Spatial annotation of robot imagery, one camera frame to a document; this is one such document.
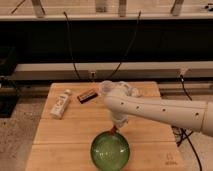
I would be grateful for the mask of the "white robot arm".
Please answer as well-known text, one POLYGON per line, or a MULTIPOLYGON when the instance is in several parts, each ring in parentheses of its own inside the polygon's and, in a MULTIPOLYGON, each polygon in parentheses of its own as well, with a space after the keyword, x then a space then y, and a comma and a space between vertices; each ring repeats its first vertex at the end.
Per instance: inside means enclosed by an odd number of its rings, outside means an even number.
POLYGON ((117 128, 133 115, 213 137, 213 102, 140 98, 138 89, 123 81, 103 81, 100 90, 117 128))

